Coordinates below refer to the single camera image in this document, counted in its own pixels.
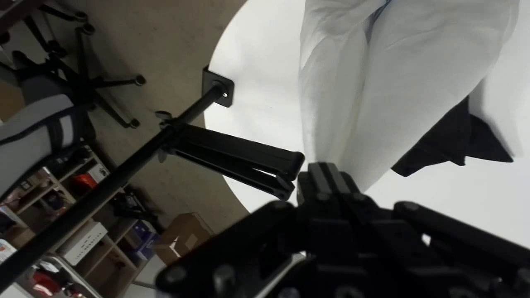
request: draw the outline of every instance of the box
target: box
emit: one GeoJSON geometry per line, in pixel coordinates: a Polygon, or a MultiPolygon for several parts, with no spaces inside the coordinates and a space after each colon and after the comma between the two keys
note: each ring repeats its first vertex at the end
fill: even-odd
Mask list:
{"type": "Polygon", "coordinates": [[[78,265],[86,254],[106,235],[101,222],[89,222],[83,225],[61,249],[59,254],[71,263],[78,265]]]}
{"type": "Polygon", "coordinates": [[[157,234],[152,232],[142,220],[134,224],[134,227],[122,239],[122,250],[139,260],[149,260],[154,252],[152,245],[157,240],[157,234]]]}
{"type": "Polygon", "coordinates": [[[172,220],[152,245],[152,250],[169,265],[205,244],[210,237],[210,229],[195,214],[182,214],[172,220]]]}

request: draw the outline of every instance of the office chair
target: office chair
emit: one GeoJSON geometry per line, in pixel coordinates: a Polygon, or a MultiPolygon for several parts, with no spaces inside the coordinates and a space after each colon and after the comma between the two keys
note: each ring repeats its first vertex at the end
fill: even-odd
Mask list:
{"type": "Polygon", "coordinates": [[[0,126],[0,197],[59,156],[94,139],[86,110],[66,95],[33,101],[0,126]]]}
{"type": "Polygon", "coordinates": [[[25,65],[31,65],[33,70],[38,71],[46,71],[49,76],[53,76],[56,81],[61,81],[66,85],[73,95],[71,100],[74,105],[83,105],[83,103],[96,103],[101,110],[104,110],[117,124],[122,128],[137,128],[139,121],[137,119],[129,119],[126,121],[99,93],[98,90],[101,88],[114,88],[114,86],[126,86],[126,85],[134,85],[134,86],[142,86],[146,85],[146,78],[137,75],[129,80],[114,80],[107,81],[102,80],[101,76],[91,78],[89,76],[89,63],[88,63],[88,55],[84,48],[84,37],[89,37],[94,33],[94,27],[88,23],[86,13],[74,13],[68,15],[63,13],[53,7],[41,5],[40,12],[58,17],[66,22],[74,22],[74,35],[76,35],[76,70],[66,65],[61,58],[64,58],[68,53],[59,47],[58,42],[49,40],[43,37],[41,30],[38,28],[36,22],[33,17],[25,18],[26,27],[36,38],[36,42],[41,45],[41,48],[48,53],[48,58],[45,63],[33,63],[30,58],[26,58],[23,53],[16,53],[18,60],[23,61],[25,65]]]}

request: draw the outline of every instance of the black fabric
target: black fabric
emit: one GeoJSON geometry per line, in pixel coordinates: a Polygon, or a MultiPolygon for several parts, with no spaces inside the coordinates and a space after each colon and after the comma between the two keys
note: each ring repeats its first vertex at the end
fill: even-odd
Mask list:
{"type": "Polygon", "coordinates": [[[427,134],[394,164],[392,171],[407,177],[422,167],[447,161],[465,166],[465,156],[513,162],[488,124],[469,113],[467,98],[427,131],[427,134]]]}

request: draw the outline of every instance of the black metal rod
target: black metal rod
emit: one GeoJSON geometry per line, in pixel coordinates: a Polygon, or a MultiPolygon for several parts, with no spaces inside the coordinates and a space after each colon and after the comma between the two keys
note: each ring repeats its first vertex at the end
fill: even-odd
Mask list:
{"type": "Polygon", "coordinates": [[[137,85],[137,81],[132,80],[116,80],[116,81],[94,81],[94,88],[114,88],[114,86],[127,86],[127,85],[137,85]]]}
{"type": "Polygon", "coordinates": [[[48,15],[53,15],[56,18],[63,18],[66,22],[76,22],[78,20],[76,17],[63,13],[63,12],[59,12],[59,10],[53,9],[53,7],[48,7],[48,5],[41,5],[38,10],[48,13],[48,15]]]}
{"type": "Polygon", "coordinates": [[[31,32],[31,35],[35,37],[35,40],[38,42],[38,45],[40,45],[46,53],[49,53],[51,50],[49,50],[49,47],[48,47],[48,42],[46,42],[46,38],[43,37],[43,33],[40,32],[40,28],[36,27],[35,18],[33,18],[33,17],[26,17],[23,22],[26,23],[28,30],[31,32]]]}
{"type": "Polygon", "coordinates": [[[184,111],[179,118],[155,134],[147,144],[124,161],[111,176],[98,184],[88,196],[74,204],[63,217],[54,220],[46,230],[31,239],[18,252],[0,265],[0,293],[5,292],[16,278],[25,273],[33,263],[36,263],[53,245],[56,245],[64,235],[76,229],[94,210],[104,206],[111,196],[127,184],[127,181],[139,172],[151,158],[164,148],[167,143],[174,143],[179,138],[182,128],[194,118],[202,114],[213,101],[220,100],[223,90],[215,86],[205,93],[194,106],[184,111]]]}
{"type": "Polygon", "coordinates": [[[86,57],[86,50],[84,50],[84,33],[83,30],[78,27],[76,28],[76,45],[78,45],[78,73],[79,78],[84,85],[89,83],[89,73],[88,73],[88,57],[86,57]]]}

